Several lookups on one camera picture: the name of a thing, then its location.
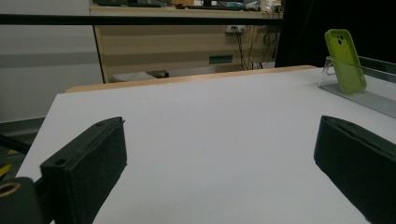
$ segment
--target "black curtain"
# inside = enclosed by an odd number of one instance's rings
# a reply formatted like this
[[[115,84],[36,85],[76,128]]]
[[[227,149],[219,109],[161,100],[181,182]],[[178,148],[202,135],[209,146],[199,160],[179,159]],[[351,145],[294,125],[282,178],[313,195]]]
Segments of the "black curtain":
[[[276,67],[322,67],[324,33],[348,29],[360,56],[396,63],[396,12],[385,0],[286,0]]]

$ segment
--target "electrical outlet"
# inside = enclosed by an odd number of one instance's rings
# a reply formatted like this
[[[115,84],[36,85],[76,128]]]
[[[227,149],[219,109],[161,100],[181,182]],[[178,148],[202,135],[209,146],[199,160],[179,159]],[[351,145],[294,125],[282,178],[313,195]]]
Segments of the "electrical outlet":
[[[225,33],[244,33],[248,27],[246,25],[227,25],[225,27]]]
[[[281,8],[282,8],[282,5],[280,5],[280,3],[274,3],[273,12],[279,13]]]

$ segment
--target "wooden table edge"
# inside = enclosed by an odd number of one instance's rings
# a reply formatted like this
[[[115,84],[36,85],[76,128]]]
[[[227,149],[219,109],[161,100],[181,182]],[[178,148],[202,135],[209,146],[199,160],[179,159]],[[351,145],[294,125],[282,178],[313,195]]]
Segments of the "wooden table edge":
[[[312,69],[312,68],[316,68],[316,67],[312,66],[312,65],[297,65],[297,66],[288,66],[288,67],[266,68],[266,69],[257,69],[257,70],[249,70],[249,71],[237,71],[237,72],[215,73],[215,74],[204,74],[204,75],[185,76],[185,77],[156,78],[156,79],[140,80],[140,81],[128,81],[128,82],[76,86],[76,87],[72,87],[72,88],[66,90],[65,92],[72,93],[72,92],[82,92],[82,91],[103,91],[103,90],[112,90],[112,89],[119,89],[119,88],[129,88],[129,87],[139,87],[139,86],[149,86],[149,85],[162,85],[162,84],[167,84],[167,83],[176,83],[176,82],[184,82],[184,81],[198,81],[198,80],[205,80],[205,79],[219,78],[219,77],[239,77],[239,76],[246,76],[246,75],[290,72],[290,71],[298,71],[298,70],[305,70],[305,69]]]

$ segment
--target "wire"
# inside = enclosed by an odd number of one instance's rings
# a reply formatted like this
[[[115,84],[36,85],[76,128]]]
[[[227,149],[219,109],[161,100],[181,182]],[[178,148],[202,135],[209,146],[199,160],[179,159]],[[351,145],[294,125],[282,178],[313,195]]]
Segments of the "wire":
[[[264,35],[262,42],[265,46],[271,47],[267,53],[268,53],[268,57],[267,57],[267,61],[266,63],[269,63],[270,59],[274,59],[276,57],[276,48],[277,48],[277,43],[278,43],[278,29],[279,27],[276,27],[276,30],[274,32],[268,32]]]
[[[292,55],[294,54],[294,51],[297,49],[298,43],[300,42],[300,40],[301,40],[301,38],[302,38],[302,36],[303,36],[304,30],[305,30],[305,28],[306,28],[306,25],[308,24],[309,17],[311,16],[311,12],[312,12],[312,8],[314,7],[314,3],[315,3],[315,0],[312,0],[312,1],[311,1],[311,7],[309,8],[308,15],[306,16],[303,29],[301,29],[301,32],[300,32],[300,34],[299,34],[298,37],[297,37],[296,44],[294,45],[293,49],[291,50],[291,53],[290,53],[289,58],[288,58],[288,60],[287,60],[287,64],[289,64],[289,61],[290,61]]]
[[[218,4],[219,4],[221,7],[226,7],[226,6],[224,6],[221,2],[218,2]]]
[[[251,26],[251,29],[250,29],[250,37],[249,37],[250,48],[249,48],[249,53],[248,53],[248,64],[251,64],[251,69],[254,69],[254,63],[252,62],[252,59],[251,59],[252,58],[252,53],[253,53],[253,47],[254,47],[254,44],[256,43],[257,39],[259,38],[260,32],[261,32],[261,31],[258,31],[258,30],[262,29],[264,27],[266,27],[266,25],[264,25],[264,26]]]
[[[239,54],[241,55],[241,66],[243,70],[248,70],[247,63],[244,58],[244,54],[242,52],[242,40],[241,40],[241,33],[239,32],[239,29],[237,27],[233,27],[233,29],[236,32],[236,38],[238,40],[238,47],[239,47]]]
[[[262,15],[264,16],[264,18],[265,18],[265,15],[266,15],[266,14],[268,14],[268,16],[270,16],[270,13],[269,13],[269,12],[263,11],[263,10],[262,10]]]
[[[249,25],[250,27],[254,27],[254,28],[256,28],[256,29],[262,29],[262,28],[264,28],[265,26],[267,26],[267,25],[263,25],[263,26],[256,26],[256,25]]]

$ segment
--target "yellow object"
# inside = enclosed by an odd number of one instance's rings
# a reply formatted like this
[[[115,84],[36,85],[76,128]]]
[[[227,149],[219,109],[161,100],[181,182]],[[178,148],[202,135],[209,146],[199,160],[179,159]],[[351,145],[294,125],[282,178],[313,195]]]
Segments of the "yellow object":
[[[16,153],[18,153],[18,152],[11,149],[11,150],[8,152],[8,155],[16,154]],[[3,176],[3,175],[5,175],[5,174],[9,171],[9,169],[11,168],[11,165],[12,165],[12,164],[7,164],[7,165],[5,165],[5,166],[3,166],[3,167],[0,168],[0,177]]]

